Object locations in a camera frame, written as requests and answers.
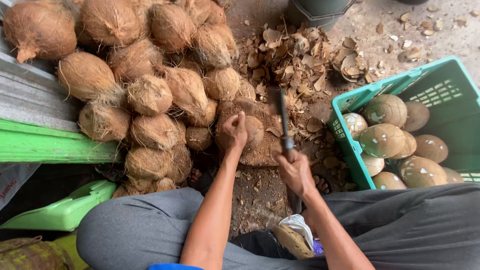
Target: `coconut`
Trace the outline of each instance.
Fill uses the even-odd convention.
[[[213,137],[207,127],[187,128],[187,145],[195,151],[203,151],[212,145]]]
[[[108,64],[118,82],[131,82],[144,74],[154,75],[162,66],[162,54],[147,38],[113,49]]]
[[[429,187],[447,184],[445,171],[432,160],[411,156],[399,167],[403,182],[409,188]]]
[[[135,111],[155,116],[166,112],[172,105],[172,92],[164,79],[145,74],[128,86],[128,102]]]
[[[372,180],[377,189],[407,189],[400,177],[391,172],[380,172]]]
[[[85,0],[80,17],[85,31],[104,45],[129,45],[140,36],[140,20],[127,0]]]
[[[75,51],[77,38],[68,10],[51,1],[18,2],[5,12],[3,30],[18,49],[17,60],[60,59]]]
[[[107,63],[86,52],[74,52],[59,61],[58,77],[69,94],[87,101],[122,105],[125,91],[115,83]]]
[[[358,140],[360,133],[367,129],[368,124],[365,119],[357,113],[347,113],[343,115],[343,120],[347,124],[348,131],[354,140]]]
[[[177,125],[162,113],[157,116],[138,115],[132,122],[130,134],[135,142],[143,147],[168,150],[177,144],[180,131]]]
[[[205,22],[210,25],[227,24],[225,10],[217,5],[214,1],[210,1],[210,16],[208,16]]]
[[[184,68],[165,67],[165,79],[173,95],[173,103],[190,115],[200,117],[208,107],[202,78]]]
[[[363,117],[369,125],[387,123],[403,127],[407,121],[407,107],[399,97],[383,94],[367,103]]]
[[[171,165],[166,177],[172,179],[176,183],[180,183],[185,180],[192,171],[190,151],[184,144],[177,144],[168,152],[171,158]]]
[[[408,133],[404,130],[402,130],[402,131],[403,131],[403,135],[405,136],[405,144],[403,146],[403,149],[398,154],[396,154],[396,155],[394,155],[393,157],[390,158],[392,160],[400,160],[400,159],[404,159],[406,157],[409,157],[409,156],[413,155],[413,153],[417,149],[417,141],[412,136],[412,134],[410,134],[410,133]]]
[[[217,101],[232,101],[240,88],[240,76],[233,68],[209,71],[204,79],[207,95]]]
[[[124,108],[88,103],[80,110],[78,124],[95,141],[121,141],[127,136],[130,119]]]
[[[407,121],[403,130],[412,132],[421,129],[430,118],[430,111],[427,106],[418,101],[405,102],[407,107]]]
[[[445,171],[447,175],[447,182],[449,184],[460,184],[465,182],[463,177],[459,173],[457,173],[455,170],[452,170],[447,167],[442,167],[442,169]]]
[[[397,126],[378,124],[364,130],[360,134],[359,142],[366,154],[387,159],[403,149],[405,136]]]
[[[125,158],[128,175],[141,179],[161,179],[172,163],[171,155],[154,148],[134,147]]]
[[[417,149],[414,155],[433,160],[437,163],[444,161],[448,156],[448,147],[439,137],[420,135],[415,137]]]
[[[191,45],[195,24],[177,5],[153,5],[149,9],[152,34],[161,49],[180,50]]]
[[[365,167],[367,167],[367,171],[370,176],[375,176],[384,169],[384,166],[385,166],[384,159],[372,157],[365,153],[361,153],[360,156],[361,156],[361,159],[363,160],[363,163],[365,163]]]

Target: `teal plastic basket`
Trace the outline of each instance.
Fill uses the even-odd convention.
[[[344,153],[352,180],[360,189],[375,189],[342,114],[359,112],[380,94],[399,96],[403,101],[420,101],[430,110],[428,123],[412,134],[441,138],[449,154],[440,165],[459,172],[465,181],[480,182],[480,94],[460,59],[454,56],[344,93],[332,100],[333,112],[327,125]],[[398,161],[386,159],[393,168]]]

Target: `peeled coconut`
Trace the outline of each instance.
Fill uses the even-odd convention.
[[[202,78],[195,71],[165,67],[165,80],[172,92],[173,103],[197,118],[204,115],[208,99]]]
[[[163,150],[134,147],[125,158],[125,168],[131,177],[161,179],[171,167],[172,157]]]
[[[411,156],[399,167],[400,176],[409,188],[447,184],[445,171],[432,160]]]
[[[372,157],[365,153],[361,153],[360,156],[361,156],[361,159],[363,160],[363,163],[365,163],[365,167],[367,167],[367,171],[370,176],[375,176],[384,169],[384,166],[385,166],[384,159]]]
[[[394,155],[393,157],[390,158],[392,160],[401,160],[401,159],[404,159],[406,157],[409,157],[409,156],[413,155],[413,153],[417,149],[417,141],[412,136],[412,134],[410,134],[410,133],[408,133],[404,130],[402,130],[402,131],[403,131],[403,135],[405,136],[405,144],[403,146],[403,149],[398,154],[396,154],[396,155]]]
[[[152,34],[161,49],[180,50],[191,45],[195,24],[177,5],[153,5],[150,9]]]
[[[213,137],[207,127],[187,128],[187,145],[195,151],[203,151],[212,145]]]
[[[113,77],[105,61],[87,52],[74,52],[59,61],[57,71],[60,83],[74,97],[96,100],[111,105],[122,105],[123,90]]]
[[[427,106],[418,101],[407,101],[405,106],[407,107],[407,121],[402,129],[412,132],[423,128],[430,118]]]
[[[437,163],[444,161],[448,156],[448,147],[439,137],[420,135],[415,137],[417,149],[414,155],[433,160]]]
[[[135,111],[155,116],[164,112],[172,105],[172,92],[164,79],[145,74],[128,86],[128,102]]]
[[[197,127],[210,127],[216,119],[216,108],[218,103],[213,99],[208,99],[208,107],[201,115],[191,115],[187,113],[188,121]]]
[[[343,120],[345,120],[348,131],[350,131],[350,135],[352,135],[354,140],[358,140],[360,133],[368,127],[367,121],[365,121],[361,115],[354,112],[344,114]]]
[[[112,50],[108,64],[118,82],[131,82],[144,74],[154,75],[162,66],[162,54],[145,38]]]
[[[128,134],[130,114],[121,107],[88,103],[80,110],[78,124],[95,141],[121,141]]]
[[[405,136],[397,126],[378,124],[364,130],[360,134],[359,142],[366,154],[387,159],[403,149]]]
[[[447,182],[449,184],[460,184],[465,182],[463,177],[459,173],[457,173],[455,170],[452,170],[447,167],[442,167],[442,168],[447,174]]]
[[[407,189],[400,177],[391,172],[380,172],[372,180],[377,189]]]
[[[383,94],[367,103],[363,117],[369,125],[387,123],[403,127],[407,121],[407,107],[399,97]]]
[[[140,20],[127,0],[85,0],[80,17],[84,30],[103,45],[129,45],[141,34]]]
[[[51,1],[17,2],[3,15],[3,31],[18,49],[17,60],[60,59],[75,51],[75,24]]]
[[[232,101],[240,88],[240,76],[233,68],[207,72],[205,91],[216,101]]]

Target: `coconut shell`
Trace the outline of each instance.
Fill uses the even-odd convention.
[[[150,40],[141,39],[108,56],[108,65],[118,82],[131,82],[142,75],[154,75],[162,66],[162,54]]]
[[[173,95],[173,103],[190,115],[201,116],[208,107],[202,78],[184,68],[165,67],[165,79]]]
[[[85,31],[100,44],[129,45],[141,34],[140,19],[127,0],[85,0],[80,17]]]
[[[232,101],[240,88],[240,76],[233,68],[209,71],[204,81],[207,95],[216,101]]]
[[[369,125],[387,123],[403,127],[407,121],[407,107],[399,97],[383,94],[367,103],[363,117]]]
[[[171,161],[171,155],[166,151],[134,147],[125,158],[125,168],[131,177],[161,179],[167,174]]]
[[[195,151],[203,151],[212,145],[213,137],[207,127],[187,128],[187,145]]]
[[[164,79],[145,74],[128,86],[128,102],[135,111],[155,116],[164,112],[172,105],[173,96]]]
[[[74,21],[51,1],[18,2],[5,12],[3,31],[18,49],[17,60],[60,59],[75,51]]]
[[[180,131],[165,114],[156,116],[138,115],[132,122],[130,134],[143,147],[160,150],[172,149],[178,142]]]
[[[78,124],[95,141],[121,141],[128,134],[130,114],[121,107],[88,103],[80,110]]]
[[[195,24],[177,5],[153,5],[149,9],[152,34],[161,49],[180,50],[191,45]]]
[[[107,63],[86,52],[74,52],[59,61],[60,83],[70,95],[83,100],[96,100],[122,105],[126,93],[117,83]]]

